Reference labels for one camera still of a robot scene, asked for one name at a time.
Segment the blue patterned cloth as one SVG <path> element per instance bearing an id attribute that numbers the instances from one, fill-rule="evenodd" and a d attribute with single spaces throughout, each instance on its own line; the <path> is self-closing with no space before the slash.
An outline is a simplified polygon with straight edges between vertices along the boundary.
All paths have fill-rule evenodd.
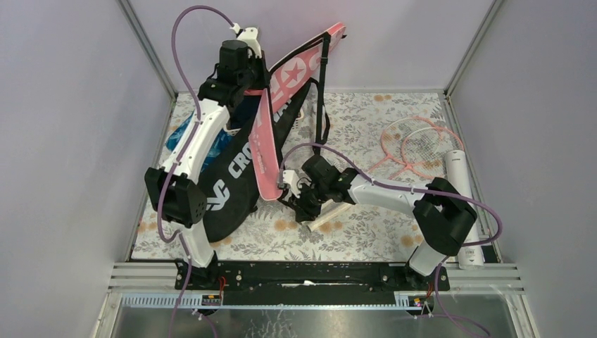
<path id="1" fill-rule="evenodd" d="M 171 125 L 171 133 L 165 140 L 165 148 L 168 151 L 174 151 L 177 145 L 180 143 L 184 133 L 189 128 L 189 124 L 196 119 L 196 112 L 193 111 L 186 119 L 181 121 L 179 118 L 176 120 L 179 123 L 178 126 Z M 206 153 L 206 158 L 202 163 L 200 171 L 203 172 L 228 146 L 235 136 L 240 131 L 239 128 L 228 129 L 224 126 L 216 135 L 213 142 L 210 144 L 209 150 Z"/>

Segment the floral table mat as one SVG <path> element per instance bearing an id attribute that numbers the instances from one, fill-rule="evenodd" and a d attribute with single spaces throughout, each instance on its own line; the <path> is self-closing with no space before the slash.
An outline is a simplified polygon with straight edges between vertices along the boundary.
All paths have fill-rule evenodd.
<path id="1" fill-rule="evenodd" d="M 331 131 L 325 158 L 339 169 L 352 160 L 373 177 L 420 183 L 420 176 L 386 159 L 380 137 L 391 123 L 411 117 L 446 127 L 445 101 L 437 93 L 326 93 Z M 351 206 L 310 230 L 286 206 L 260 200 L 213 248 L 222 260 L 402 262 L 422 239 L 414 218 L 376 206 Z"/>

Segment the black Crossway racket bag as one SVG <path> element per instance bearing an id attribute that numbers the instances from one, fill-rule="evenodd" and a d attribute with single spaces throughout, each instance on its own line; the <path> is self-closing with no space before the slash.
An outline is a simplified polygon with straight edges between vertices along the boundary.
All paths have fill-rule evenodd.
<path id="1" fill-rule="evenodd" d="M 260 197 L 249 146 L 257 105 L 258 97 L 245 98 L 239 110 L 250 118 L 199 175 L 199 189 L 206 195 L 202 221 L 210 243 L 230 236 L 254 212 Z"/>

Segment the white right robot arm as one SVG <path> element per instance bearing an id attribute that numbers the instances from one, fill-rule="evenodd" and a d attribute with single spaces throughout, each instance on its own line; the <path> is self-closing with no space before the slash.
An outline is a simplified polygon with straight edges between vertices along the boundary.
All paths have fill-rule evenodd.
<path id="1" fill-rule="evenodd" d="M 291 189 L 289 205 L 299 222 L 316 219 L 324 203 L 385 208 L 413 217 L 423 241 L 408 259 L 403 279 L 408 287 L 421 290 L 447 257 L 457 256 L 477 220 L 468 199 L 446 179 L 435 177 L 429 184 L 402 188 L 389 180 L 375 180 L 356 168 L 339 171 L 320 155 L 302 166 L 307 183 L 300 183 L 294 170 L 283 170 L 279 185 Z"/>

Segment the pink racket white grip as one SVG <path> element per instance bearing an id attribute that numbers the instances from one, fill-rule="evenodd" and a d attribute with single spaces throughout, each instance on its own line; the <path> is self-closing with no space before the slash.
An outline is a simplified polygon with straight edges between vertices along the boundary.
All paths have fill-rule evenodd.
<path id="1" fill-rule="evenodd" d="M 380 145 L 385 157 L 367 169 L 366 173 L 373 173 L 374 169 L 384 163 L 392 163 L 394 167 L 399 168 L 399 171 L 391 175 L 389 179 L 395 178 L 407 170 L 412 171 L 413 165 L 405 161 L 402 156 L 402 145 L 412 133 L 427 127 L 435 127 L 435 124 L 429 119 L 418 116 L 402 118 L 385 127 L 380 136 Z M 322 214 L 313 222 L 308 223 L 306 227 L 310 231 L 316 231 L 350 207 L 352 205 L 347 203 L 326 202 L 322 207 Z"/>
<path id="2" fill-rule="evenodd" d="M 392 163 L 384 163 L 368 173 L 377 178 L 402 182 L 425 182 L 446 174 L 445 155 L 451 150 L 463 150 L 460 138 L 445 127 L 427 127 L 414 132 L 404 140 L 402 156 L 413 165 L 412 171 L 405 171 L 395 178 L 391 175 L 399 171 Z"/>

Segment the pink racket bag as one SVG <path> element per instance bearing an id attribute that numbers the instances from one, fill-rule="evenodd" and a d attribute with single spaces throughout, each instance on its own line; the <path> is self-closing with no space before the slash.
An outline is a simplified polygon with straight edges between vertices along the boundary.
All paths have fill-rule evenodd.
<path id="1" fill-rule="evenodd" d="M 280 164 L 275 142 L 272 114 L 298 93 L 300 88 L 322 65 L 324 52 L 332 51 L 345 33 L 346 26 L 338 22 L 319 35 L 289 52 L 270 68 L 270 86 L 263 90 L 258 112 L 249 135 L 260 197 L 274 201 L 281 197 L 278 187 Z"/>

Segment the white perforated plastic basket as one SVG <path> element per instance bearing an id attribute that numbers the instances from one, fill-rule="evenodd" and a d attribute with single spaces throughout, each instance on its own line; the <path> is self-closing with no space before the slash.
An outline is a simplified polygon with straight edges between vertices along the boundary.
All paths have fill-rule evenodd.
<path id="1" fill-rule="evenodd" d="M 305 113 L 304 113 L 304 110 L 301 108 L 301 109 L 299 110 L 298 117 L 295 119 L 295 122 L 294 122 L 294 124 L 292 125 L 292 127 L 291 127 L 291 128 L 292 128 L 293 130 L 297 129 L 297 128 L 299 127 L 299 123 L 300 123 L 300 122 L 301 122 L 301 121 L 302 121 L 304 118 L 305 118 Z M 240 129 L 241 129 L 240 127 L 238 127 L 238 128 L 232 128 L 232 127 L 228 127 L 228 126 L 226 125 L 226 126 L 224 126 L 224 127 L 223 127 L 223 129 L 222 129 L 222 130 L 223 130 L 224 132 L 226 132 L 227 134 L 229 134 L 229 135 L 235 136 L 235 135 L 238 133 L 238 131 L 240 131 Z"/>

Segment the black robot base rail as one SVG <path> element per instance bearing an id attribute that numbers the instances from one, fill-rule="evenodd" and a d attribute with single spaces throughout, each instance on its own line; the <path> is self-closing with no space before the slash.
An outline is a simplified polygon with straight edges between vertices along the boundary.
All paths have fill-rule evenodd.
<path id="1" fill-rule="evenodd" d="M 385 306 L 394 294 L 447 292 L 446 269 L 422 277 L 402 263 L 175 260 L 176 290 L 214 291 L 226 306 Z"/>

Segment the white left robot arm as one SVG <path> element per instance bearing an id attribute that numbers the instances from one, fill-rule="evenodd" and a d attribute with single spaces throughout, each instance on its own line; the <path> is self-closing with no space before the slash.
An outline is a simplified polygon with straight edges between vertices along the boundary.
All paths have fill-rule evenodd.
<path id="1" fill-rule="evenodd" d="M 218 282 L 217 268 L 203 225 L 208 203 L 199 178 L 217 135 L 228 124 L 249 89 L 265 89 L 269 72 L 255 37 L 225 40 L 212 75 L 194 93 L 195 110 L 177 146 L 159 168 L 148 168 L 144 180 L 157 213 L 158 235 L 166 243 L 180 240 L 191 280 L 201 289 Z"/>

